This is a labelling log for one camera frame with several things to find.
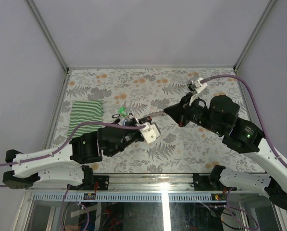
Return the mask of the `red handled metal key tool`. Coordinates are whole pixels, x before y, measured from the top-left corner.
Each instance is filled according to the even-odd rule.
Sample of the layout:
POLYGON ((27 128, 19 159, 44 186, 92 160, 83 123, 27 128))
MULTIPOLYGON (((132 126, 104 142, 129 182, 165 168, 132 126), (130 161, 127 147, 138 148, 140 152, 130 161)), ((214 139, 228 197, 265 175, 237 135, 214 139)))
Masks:
POLYGON ((160 117, 166 116, 166 113, 164 111, 152 112, 152 113, 144 115, 143 117, 151 117, 153 119, 158 116, 160 117))

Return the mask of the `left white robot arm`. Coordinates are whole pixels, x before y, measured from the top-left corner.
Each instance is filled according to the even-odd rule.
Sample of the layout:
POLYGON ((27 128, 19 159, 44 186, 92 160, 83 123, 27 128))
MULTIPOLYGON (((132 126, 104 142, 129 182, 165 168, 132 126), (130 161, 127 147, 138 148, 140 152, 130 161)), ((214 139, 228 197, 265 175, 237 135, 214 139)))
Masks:
POLYGON ((160 131, 151 117, 132 118, 124 126, 117 123, 99 125, 96 131, 69 138, 56 148, 24 154, 17 150, 6 152, 10 171, 3 174, 3 185, 14 190, 28 189, 40 183, 66 184, 71 190, 97 188, 89 164, 101 162, 104 156, 113 157, 135 142, 155 142, 160 131))

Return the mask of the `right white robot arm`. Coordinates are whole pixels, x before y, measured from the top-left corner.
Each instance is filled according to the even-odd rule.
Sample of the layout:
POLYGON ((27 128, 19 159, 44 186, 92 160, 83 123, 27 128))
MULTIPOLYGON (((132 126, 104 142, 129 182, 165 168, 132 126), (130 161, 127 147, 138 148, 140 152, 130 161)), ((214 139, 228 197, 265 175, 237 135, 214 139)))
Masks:
POLYGON ((209 174, 209 186, 214 190, 234 187, 258 193, 276 206, 287 210, 287 164, 273 153, 264 132, 251 121, 238 116, 239 105, 226 95, 215 96, 210 105, 188 93, 164 112, 180 127, 192 122, 222 138, 229 149, 256 162, 264 174, 233 171, 216 165, 209 174))

